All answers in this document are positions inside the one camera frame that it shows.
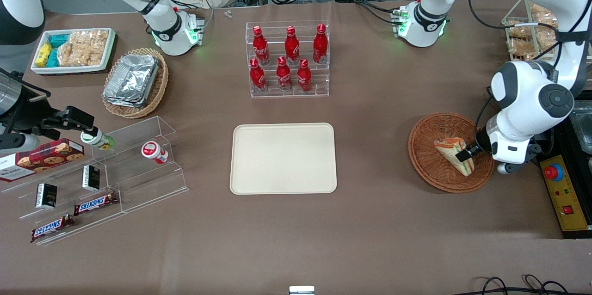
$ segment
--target brown tablecloth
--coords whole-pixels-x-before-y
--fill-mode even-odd
[[[480,0],[475,7],[495,24],[514,2]],[[216,11],[203,46],[166,57],[171,78],[154,115],[179,133],[173,150],[190,191],[41,247],[29,244],[18,199],[0,196],[0,293],[265,295],[310,284],[320,295],[444,295],[480,289],[476,278],[483,276],[522,286],[524,273],[570,291],[592,290],[592,241],[559,240],[535,166],[495,173],[477,192],[454,195],[427,185],[408,159],[413,124],[436,111],[474,118],[484,87],[508,59],[503,32],[479,25],[464,0],[426,49],[393,38],[386,23],[354,4],[231,10],[232,19]],[[331,96],[251,99],[245,23],[321,18],[331,28]],[[87,27],[116,30],[116,57],[155,47],[137,13],[47,20],[48,30]],[[103,107],[104,74],[25,78],[53,92],[53,107],[72,104],[93,114],[103,131],[136,122]],[[337,190],[232,194],[235,127],[302,122],[333,125]]]

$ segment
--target yellow control panel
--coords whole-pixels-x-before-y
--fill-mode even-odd
[[[545,183],[549,190],[555,213],[564,232],[587,230],[588,223],[569,179],[563,157],[557,155],[541,162]]]

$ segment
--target cookie box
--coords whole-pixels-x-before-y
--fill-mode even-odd
[[[83,157],[82,145],[62,138],[45,143],[31,152],[0,158],[0,181],[12,182]]]
[[[39,75],[71,75],[71,74],[89,74],[89,73],[101,73],[100,71],[104,70],[108,63],[111,56],[111,51],[113,50],[113,44],[116,39],[116,33],[111,28],[87,28],[87,29],[64,29],[64,30],[48,30],[44,31],[41,35],[39,43],[37,45],[37,50],[35,51],[36,58],[41,50],[43,44],[49,42],[51,36],[53,35],[62,35],[62,34],[72,34],[74,31],[91,31],[94,29],[102,29],[109,32],[107,36],[107,41],[105,44],[105,49],[103,50],[103,56],[101,57],[101,63],[99,65],[91,65],[91,66],[61,66],[56,68],[43,68],[36,65],[35,60],[31,61],[31,70]]]

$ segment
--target coca-cola bottle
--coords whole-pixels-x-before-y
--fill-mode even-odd
[[[263,93],[267,91],[267,82],[265,81],[265,73],[263,69],[259,66],[257,59],[253,58],[249,62],[251,66],[251,81],[253,82],[253,86],[255,92]]]
[[[289,25],[286,28],[286,57],[288,57],[288,65],[294,66],[298,65],[300,60],[300,42],[298,42],[298,38],[296,38],[296,29],[293,25]]]
[[[308,61],[305,58],[300,59],[300,68],[298,69],[298,86],[300,90],[306,93],[310,91],[312,74],[308,67]]]
[[[253,27],[253,35],[253,48],[259,63],[263,66],[269,65],[269,47],[260,26],[256,25]]]
[[[327,47],[329,45],[329,40],[327,39],[327,35],[325,35],[326,31],[326,25],[321,23],[317,26],[317,36],[315,36],[313,41],[313,61],[317,64],[327,63]]]
[[[279,83],[279,89],[284,92],[292,90],[292,81],[290,81],[290,67],[286,65],[286,58],[283,55],[277,59],[277,82]]]

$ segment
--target wicker basket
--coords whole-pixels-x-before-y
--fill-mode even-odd
[[[461,137],[467,144],[474,140],[474,123],[453,112],[436,112],[422,118],[409,135],[409,157],[417,172],[434,187],[451,193],[465,193],[482,187],[493,173],[494,161],[486,153],[473,157],[475,171],[463,176],[434,147],[444,137]]]
[[[167,68],[167,63],[165,63],[165,59],[162,57],[160,53],[153,49],[135,49],[131,50],[126,55],[152,55],[156,57],[158,61],[160,61],[160,66],[158,67],[157,76],[154,80],[154,84],[152,85],[152,91],[150,92],[150,96],[148,97],[148,103],[143,108],[132,108],[132,107],[122,107],[121,105],[114,105],[105,101],[103,99],[103,104],[107,110],[117,116],[122,116],[124,118],[140,118],[143,116],[148,115],[149,113],[153,112],[158,103],[162,100],[163,95],[165,95],[165,89],[167,88],[167,82],[169,82],[169,69]],[[116,63],[111,67],[109,71],[109,75],[106,78],[105,86],[109,83],[111,76],[113,75],[113,71],[115,67],[119,63],[119,61],[123,58],[117,59]]]

